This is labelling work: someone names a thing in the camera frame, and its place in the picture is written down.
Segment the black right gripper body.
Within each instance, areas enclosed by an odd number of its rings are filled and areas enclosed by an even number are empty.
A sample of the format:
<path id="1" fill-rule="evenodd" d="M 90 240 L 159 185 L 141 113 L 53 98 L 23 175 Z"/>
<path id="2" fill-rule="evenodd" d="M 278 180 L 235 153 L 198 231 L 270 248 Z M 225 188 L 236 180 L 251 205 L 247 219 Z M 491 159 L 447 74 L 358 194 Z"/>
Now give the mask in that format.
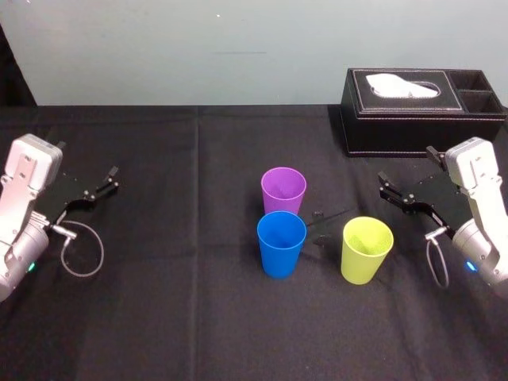
<path id="1" fill-rule="evenodd" d="M 438 226 L 446 227 L 447 235 L 455 235 L 472 219 L 466 196 L 444 171 L 416 182 L 404 191 L 404 199 L 406 214 L 426 214 Z"/>

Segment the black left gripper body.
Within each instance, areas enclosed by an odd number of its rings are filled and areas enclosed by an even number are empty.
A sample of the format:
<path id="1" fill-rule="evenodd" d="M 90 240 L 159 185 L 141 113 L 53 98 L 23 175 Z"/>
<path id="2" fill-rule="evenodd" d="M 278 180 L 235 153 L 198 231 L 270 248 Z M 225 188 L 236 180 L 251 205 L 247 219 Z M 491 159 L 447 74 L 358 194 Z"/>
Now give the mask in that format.
<path id="1" fill-rule="evenodd" d="M 37 213 L 50 225 L 58 225 L 71 212 L 91 210 L 96 202 L 91 187 L 73 175 L 61 173 L 37 199 Z"/>

